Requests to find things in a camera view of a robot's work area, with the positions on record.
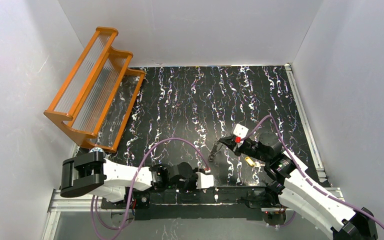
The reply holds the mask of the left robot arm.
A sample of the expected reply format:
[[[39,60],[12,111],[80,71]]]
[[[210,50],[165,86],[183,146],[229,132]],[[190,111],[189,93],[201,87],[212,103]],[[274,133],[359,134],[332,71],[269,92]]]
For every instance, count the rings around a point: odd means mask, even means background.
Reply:
[[[76,198],[87,194],[117,203],[127,199],[128,190],[163,192],[176,187],[193,190],[203,173],[187,162],[134,167],[110,161],[94,151],[64,160],[60,195]]]

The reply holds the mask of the white keyring holder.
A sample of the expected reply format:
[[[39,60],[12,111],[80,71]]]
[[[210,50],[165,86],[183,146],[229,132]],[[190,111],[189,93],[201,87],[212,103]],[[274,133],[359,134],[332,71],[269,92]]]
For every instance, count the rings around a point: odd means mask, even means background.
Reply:
[[[217,152],[221,149],[221,143],[219,141],[215,141],[212,148],[211,148],[211,151],[209,153],[209,156],[208,156],[208,161],[209,162],[213,162],[215,157],[216,157],[216,154]]]

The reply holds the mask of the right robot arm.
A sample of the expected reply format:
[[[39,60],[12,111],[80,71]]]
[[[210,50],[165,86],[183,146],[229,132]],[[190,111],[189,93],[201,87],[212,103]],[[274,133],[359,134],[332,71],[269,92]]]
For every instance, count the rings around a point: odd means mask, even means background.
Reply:
[[[378,239],[373,213],[365,207],[347,206],[309,177],[307,166],[286,150],[275,133],[264,132],[257,141],[239,140],[235,135],[222,137],[214,143],[211,158],[220,145],[238,157],[246,155],[264,162],[264,171],[272,180],[265,187],[272,205],[292,209],[331,240]]]

